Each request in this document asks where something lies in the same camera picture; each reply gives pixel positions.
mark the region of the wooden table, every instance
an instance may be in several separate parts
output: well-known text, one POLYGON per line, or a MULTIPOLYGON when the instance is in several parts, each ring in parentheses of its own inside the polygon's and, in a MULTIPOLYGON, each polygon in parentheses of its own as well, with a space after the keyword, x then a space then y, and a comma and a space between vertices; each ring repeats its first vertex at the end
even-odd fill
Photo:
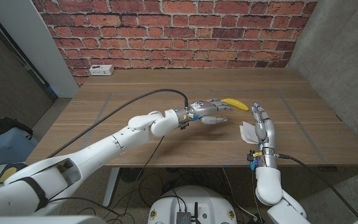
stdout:
MULTIPOLYGON (((184 92, 190 103, 209 98, 234 98, 250 107, 258 102, 273 120, 276 152, 312 166, 358 166, 358 140, 331 108, 294 69, 245 68, 206 70, 116 70, 110 77, 89 77, 48 133, 27 159, 44 159, 61 145, 123 103, 159 88, 184 92)), ((175 93, 158 93, 125 107, 60 154, 75 152, 127 125, 129 119, 150 111, 183 107, 175 93)), ((251 112, 219 112, 228 122, 208 126, 191 122, 184 130, 165 136, 148 167, 222 167, 249 165, 246 154, 258 150, 242 141, 239 125, 253 124, 251 112)), ((128 150, 107 163, 141 167, 159 138, 128 150)), ((295 164, 278 160, 279 165, 295 164)))

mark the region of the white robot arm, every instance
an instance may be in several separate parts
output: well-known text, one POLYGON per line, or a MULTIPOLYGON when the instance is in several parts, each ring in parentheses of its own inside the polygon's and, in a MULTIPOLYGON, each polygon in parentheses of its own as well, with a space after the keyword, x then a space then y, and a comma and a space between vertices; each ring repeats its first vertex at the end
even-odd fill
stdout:
POLYGON ((0 187, 0 216, 46 215, 58 208, 93 172, 126 150, 148 142, 151 134, 162 137, 200 119, 216 124, 226 118, 210 115, 232 107, 217 99, 196 101, 179 110, 136 116, 120 131, 72 154, 36 162, 10 176, 0 187))
POLYGON ((309 223, 305 209, 281 186, 281 173, 277 169, 275 154, 275 130, 273 121, 266 111, 257 103, 252 107, 256 122, 255 133, 259 138, 261 155, 257 156, 259 166, 256 168, 257 187, 255 194, 265 205, 273 206, 267 211, 276 224, 309 223))

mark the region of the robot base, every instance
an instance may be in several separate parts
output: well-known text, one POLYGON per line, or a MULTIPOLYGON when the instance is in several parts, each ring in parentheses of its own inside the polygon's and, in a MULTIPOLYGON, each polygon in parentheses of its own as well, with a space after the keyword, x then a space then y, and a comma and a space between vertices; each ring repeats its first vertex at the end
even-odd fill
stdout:
POLYGON ((191 216, 192 220, 195 219, 195 203, 198 204, 198 217, 196 218, 201 224, 237 223, 233 206, 215 191, 196 185, 177 187, 173 190, 175 192, 170 190, 163 194, 161 199, 154 202, 150 209, 148 224, 175 224, 178 222, 190 224, 184 217, 191 216), (184 203, 175 197, 175 193, 185 201, 187 213, 184 212, 184 203))

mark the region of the yellow banana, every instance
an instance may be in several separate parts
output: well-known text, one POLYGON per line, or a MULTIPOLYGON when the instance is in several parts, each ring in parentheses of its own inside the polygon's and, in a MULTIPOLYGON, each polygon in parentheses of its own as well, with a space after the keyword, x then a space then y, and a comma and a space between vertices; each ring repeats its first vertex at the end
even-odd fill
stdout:
POLYGON ((239 108, 240 110, 244 110, 244 111, 248 111, 248 107, 241 103, 240 101, 238 100, 235 100, 235 99, 230 99, 230 98, 227 98, 227 99, 223 99, 221 100, 222 102, 225 102, 225 103, 228 103, 236 108, 239 108))

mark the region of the wall outlet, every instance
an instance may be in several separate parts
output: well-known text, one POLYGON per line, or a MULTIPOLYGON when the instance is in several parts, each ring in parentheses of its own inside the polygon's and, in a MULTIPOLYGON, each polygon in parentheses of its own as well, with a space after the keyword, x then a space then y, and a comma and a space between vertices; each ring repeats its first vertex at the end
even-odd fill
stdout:
POLYGON ((114 67, 112 65, 92 65, 89 70, 92 75, 111 75, 114 67))

